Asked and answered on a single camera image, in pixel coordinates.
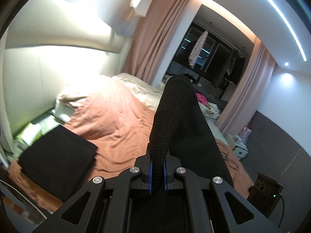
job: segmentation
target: white cable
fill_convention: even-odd
[[[47,217],[41,212],[40,209],[38,209],[34,204],[31,203],[30,200],[28,200],[24,195],[21,194],[16,188],[12,187],[10,184],[4,182],[3,180],[0,180],[0,182],[4,183],[5,185],[8,185],[10,188],[13,188],[16,192],[18,192],[26,201],[28,201],[38,212],[44,217],[44,219],[47,219]]]

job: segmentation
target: ceiling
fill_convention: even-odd
[[[246,56],[250,57],[254,48],[253,42],[246,37],[237,27],[220,16],[212,9],[202,5],[195,18],[211,27],[239,48]]]
[[[213,0],[240,19],[282,68],[311,76],[311,35],[285,0],[273,0],[289,21],[306,55],[304,62],[290,30],[267,0]]]

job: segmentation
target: black knit fabric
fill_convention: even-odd
[[[61,201],[80,189],[97,146],[59,125],[25,150],[18,164],[34,183]]]
[[[154,116],[149,143],[153,192],[161,186],[163,162],[168,150],[180,159],[183,167],[198,176],[208,179],[219,176],[233,186],[187,77],[176,75],[168,80]]]

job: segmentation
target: pink bedsheet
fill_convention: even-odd
[[[98,147],[95,167],[89,179],[98,175],[106,179],[117,176],[133,166],[137,157],[145,155],[155,114],[120,81],[107,77],[104,84],[103,90],[88,97],[65,125]],[[252,185],[250,177],[226,145],[220,140],[217,140],[217,145],[238,165],[239,170],[236,171],[226,162],[234,188],[247,197],[247,189]],[[62,202],[27,178],[17,162],[15,159],[10,165],[10,179],[40,207],[56,211]]]
[[[106,88],[88,97],[65,125],[98,147],[90,179],[117,176],[145,155],[155,114],[122,82],[105,80]]]

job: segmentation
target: pile of clothes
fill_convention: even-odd
[[[97,146],[62,125],[36,140],[19,157],[21,172],[67,201],[87,181]]]
[[[209,103],[206,97],[204,95],[201,95],[200,93],[196,93],[196,96],[203,115],[207,118],[212,118],[216,120],[221,114],[218,106],[214,103]]]

